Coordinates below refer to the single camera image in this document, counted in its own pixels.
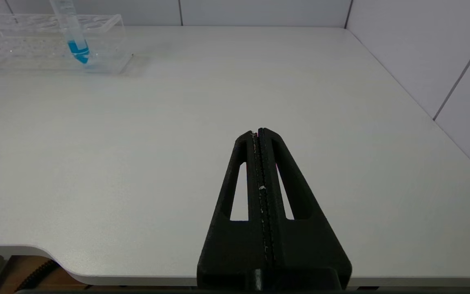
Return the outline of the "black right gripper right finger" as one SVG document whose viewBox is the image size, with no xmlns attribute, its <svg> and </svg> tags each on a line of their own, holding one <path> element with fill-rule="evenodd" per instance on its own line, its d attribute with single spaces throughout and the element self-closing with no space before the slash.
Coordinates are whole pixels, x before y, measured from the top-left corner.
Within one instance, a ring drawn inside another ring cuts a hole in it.
<svg viewBox="0 0 470 294">
<path fill-rule="evenodd" d="M 276 292 L 338 291 L 352 266 L 282 137 L 258 132 L 259 191 L 266 265 L 259 280 Z"/>
</svg>

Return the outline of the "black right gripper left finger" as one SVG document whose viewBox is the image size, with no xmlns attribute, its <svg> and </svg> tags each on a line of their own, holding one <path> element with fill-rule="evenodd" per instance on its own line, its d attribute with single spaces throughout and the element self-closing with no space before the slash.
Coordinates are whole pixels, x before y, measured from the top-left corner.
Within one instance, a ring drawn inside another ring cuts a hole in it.
<svg viewBox="0 0 470 294">
<path fill-rule="evenodd" d="M 248 131 L 235 140 L 227 171 L 197 265 L 198 288 L 262 292 L 273 265 L 268 201 L 259 137 Z M 246 165 L 248 220 L 231 220 L 240 167 Z"/>
</svg>

